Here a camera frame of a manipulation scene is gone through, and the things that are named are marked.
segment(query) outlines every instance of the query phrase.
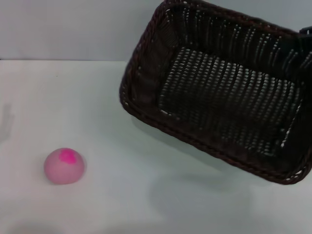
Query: soft ball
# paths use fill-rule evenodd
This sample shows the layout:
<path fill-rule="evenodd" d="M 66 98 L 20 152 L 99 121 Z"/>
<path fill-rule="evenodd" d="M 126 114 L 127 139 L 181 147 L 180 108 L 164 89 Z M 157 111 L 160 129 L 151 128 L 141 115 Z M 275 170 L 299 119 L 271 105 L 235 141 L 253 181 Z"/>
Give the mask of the soft ball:
<path fill-rule="evenodd" d="M 44 163 L 44 172 L 54 184 L 72 184 L 81 179 L 84 161 L 75 150 L 62 148 L 53 151 Z"/>

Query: white backdrop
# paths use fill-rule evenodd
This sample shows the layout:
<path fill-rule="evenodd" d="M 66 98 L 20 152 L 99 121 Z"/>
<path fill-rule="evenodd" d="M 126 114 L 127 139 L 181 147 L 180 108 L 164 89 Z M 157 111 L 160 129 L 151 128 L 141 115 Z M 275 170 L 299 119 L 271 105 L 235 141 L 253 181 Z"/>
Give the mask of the white backdrop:
<path fill-rule="evenodd" d="M 0 0 L 0 59 L 128 60 L 161 0 Z M 210 0 L 299 30 L 311 0 Z"/>

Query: white table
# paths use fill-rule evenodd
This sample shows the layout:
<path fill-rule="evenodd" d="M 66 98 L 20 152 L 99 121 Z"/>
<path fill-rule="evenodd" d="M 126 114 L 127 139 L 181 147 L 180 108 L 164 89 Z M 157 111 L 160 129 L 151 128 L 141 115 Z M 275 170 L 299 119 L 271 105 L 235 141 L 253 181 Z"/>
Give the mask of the white table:
<path fill-rule="evenodd" d="M 124 62 L 0 61 L 1 234 L 311 234 L 312 174 L 266 182 L 127 114 Z M 50 184 L 48 153 L 88 162 Z"/>

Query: woven pattern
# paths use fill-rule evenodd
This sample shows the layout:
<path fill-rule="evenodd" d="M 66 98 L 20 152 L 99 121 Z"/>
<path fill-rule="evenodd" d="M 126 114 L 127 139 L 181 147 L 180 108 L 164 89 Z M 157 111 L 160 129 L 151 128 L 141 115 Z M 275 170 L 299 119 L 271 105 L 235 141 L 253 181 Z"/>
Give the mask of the woven pattern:
<path fill-rule="evenodd" d="M 311 170 L 312 46 L 299 33 L 199 0 L 166 0 L 125 72 L 140 120 L 281 184 Z"/>

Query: magenta patch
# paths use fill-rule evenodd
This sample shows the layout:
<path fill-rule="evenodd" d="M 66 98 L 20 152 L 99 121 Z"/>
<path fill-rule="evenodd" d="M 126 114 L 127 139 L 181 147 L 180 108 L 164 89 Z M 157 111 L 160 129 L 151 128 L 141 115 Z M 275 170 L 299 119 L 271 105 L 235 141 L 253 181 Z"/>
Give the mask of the magenta patch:
<path fill-rule="evenodd" d="M 75 151 L 71 149 L 63 149 L 59 154 L 59 159 L 68 164 L 76 163 Z"/>

